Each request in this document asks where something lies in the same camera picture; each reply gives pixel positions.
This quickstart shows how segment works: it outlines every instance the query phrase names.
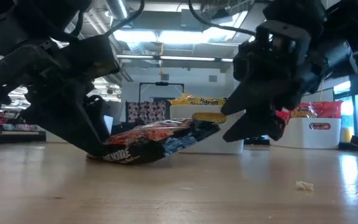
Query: chip bag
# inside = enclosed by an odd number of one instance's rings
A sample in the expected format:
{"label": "chip bag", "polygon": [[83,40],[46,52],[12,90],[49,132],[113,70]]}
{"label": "chip bag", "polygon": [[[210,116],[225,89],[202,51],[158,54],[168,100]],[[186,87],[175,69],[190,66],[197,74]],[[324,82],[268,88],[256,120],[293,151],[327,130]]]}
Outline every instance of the chip bag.
{"label": "chip bag", "polygon": [[300,103],[291,111],[276,111],[276,115],[287,121],[291,118],[341,118],[343,101],[328,101],[314,103]]}
{"label": "chip bag", "polygon": [[103,157],[89,159],[137,165],[155,162],[180,149],[192,146],[219,131],[214,122],[196,119],[171,119],[137,126],[112,135],[105,143]]}
{"label": "chip bag", "polygon": [[190,94],[183,93],[181,97],[170,100],[171,105],[217,105],[221,106],[226,102],[227,98],[212,97],[195,97]]}

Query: white container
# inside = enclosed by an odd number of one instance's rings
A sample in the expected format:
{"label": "white container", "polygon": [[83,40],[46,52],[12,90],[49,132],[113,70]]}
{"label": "white container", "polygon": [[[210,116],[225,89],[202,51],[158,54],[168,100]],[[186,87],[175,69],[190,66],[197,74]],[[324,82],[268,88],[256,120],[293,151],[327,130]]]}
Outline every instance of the white container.
{"label": "white container", "polygon": [[[316,124],[329,124],[329,129],[314,129]],[[270,139],[270,145],[299,149],[337,149],[341,135],[341,119],[291,118],[283,137]]]}
{"label": "white container", "polygon": [[[172,105],[170,107],[171,118],[192,118],[195,113],[220,113],[220,106],[210,105]],[[227,143],[223,140],[223,134],[244,114],[240,111],[226,116],[226,122],[219,124],[220,131],[212,136],[179,151],[179,153],[203,153],[203,154],[240,154],[244,147],[244,141]]]}

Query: black cable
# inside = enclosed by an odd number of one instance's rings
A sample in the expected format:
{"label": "black cable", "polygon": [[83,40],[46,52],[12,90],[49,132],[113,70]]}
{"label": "black cable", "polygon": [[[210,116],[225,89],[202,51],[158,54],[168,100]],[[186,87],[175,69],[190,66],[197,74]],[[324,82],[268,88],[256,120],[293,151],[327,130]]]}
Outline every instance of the black cable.
{"label": "black cable", "polygon": [[203,18],[201,18],[201,16],[199,16],[197,14],[197,12],[194,10],[193,8],[193,3],[191,2],[191,0],[188,0],[188,5],[189,5],[189,9],[190,12],[192,13],[192,15],[202,24],[205,24],[207,26],[211,26],[211,27],[216,27],[219,29],[224,29],[224,30],[231,30],[231,31],[235,31],[235,32],[240,32],[243,34],[249,34],[249,35],[256,35],[256,32],[251,31],[251,30],[245,30],[245,29],[241,29],[241,28],[235,28],[235,27],[229,27],[229,26],[220,26],[217,24],[213,24],[212,22],[208,22],[205,21]]}
{"label": "black cable", "polygon": [[77,24],[75,25],[75,28],[73,29],[73,31],[70,33],[70,35],[74,35],[76,37],[78,37],[78,35],[80,34],[81,30],[82,30],[82,25],[84,24],[84,12],[79,12],[78,13],[78,20],[77,20]]}
{"label": "black cable", "polygon": [[183,3],[184,3],[184,2],[179,3],[179,5],[178,5],[178,7],[177,7],[177,12],[178,12],[178,10],[179,10],[179,7],[180,7]]}
{"label": "black cable", "polygon": [[136,19],[137,17],[139,17],[142,12],[143,12],[143,9],[144,9],[144,3],[145,0],[140,0],[140,7],[139,9],[133,13],[132,15],[130,15],[129,17],[123,19],[120,23],[118,23],[117,25],[111,27],[111,29],[109,29],[105,35],[106,36],[110,36],[113,32],[119,30],[120,28],[122,28],[123,26],[125,26],[126,24],[132,22],[134,19]]}

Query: wooden surface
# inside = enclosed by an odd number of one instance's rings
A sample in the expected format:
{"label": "wooden surface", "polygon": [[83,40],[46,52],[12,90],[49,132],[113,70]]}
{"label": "wooden surface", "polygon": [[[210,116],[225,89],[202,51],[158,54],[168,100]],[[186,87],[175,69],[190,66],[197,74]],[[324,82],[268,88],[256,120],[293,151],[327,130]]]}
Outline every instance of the wooden surface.
{"label": "wooden surface", "polygon": [[5,145],[0,223],[358,224],[358,154],[261,147],[126,167],[69,144]]}

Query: paper scrap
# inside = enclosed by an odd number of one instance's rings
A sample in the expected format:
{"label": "paper scrap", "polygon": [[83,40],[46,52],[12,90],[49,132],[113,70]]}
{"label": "paper scrap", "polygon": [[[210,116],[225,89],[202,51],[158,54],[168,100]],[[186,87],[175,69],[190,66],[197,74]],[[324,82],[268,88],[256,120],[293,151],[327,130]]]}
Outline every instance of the paper scrap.
{"label": "paper scrap", "polygon": [[304,181],[296,181],[295,182],[295,188],[297,190],[308,190],[308,191],[314,191],[313,184],[306,183]]}

